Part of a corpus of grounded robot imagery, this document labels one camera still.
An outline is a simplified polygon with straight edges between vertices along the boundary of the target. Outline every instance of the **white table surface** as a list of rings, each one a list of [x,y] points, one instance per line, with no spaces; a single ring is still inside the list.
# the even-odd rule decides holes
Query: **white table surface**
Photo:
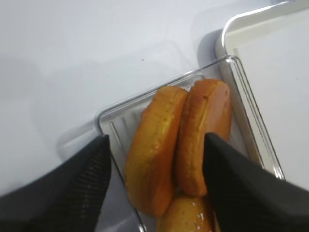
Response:
[[[209,63],[230,17],[270,4],[0,0],[0,195],[96,136],[100,108]]]

